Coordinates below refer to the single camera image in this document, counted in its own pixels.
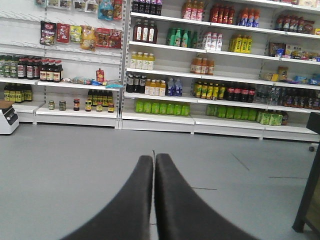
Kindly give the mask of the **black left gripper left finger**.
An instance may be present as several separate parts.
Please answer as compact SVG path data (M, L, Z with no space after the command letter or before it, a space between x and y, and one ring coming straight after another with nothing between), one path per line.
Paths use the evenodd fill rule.
M153 192L153 158L139 157L115 197L64 240L149 240Z

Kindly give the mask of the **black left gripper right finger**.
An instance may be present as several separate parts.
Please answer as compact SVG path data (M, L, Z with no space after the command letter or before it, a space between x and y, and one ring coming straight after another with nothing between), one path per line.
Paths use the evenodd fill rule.
M154 206L160 240L254 239L199 197L167 153L155 158Z

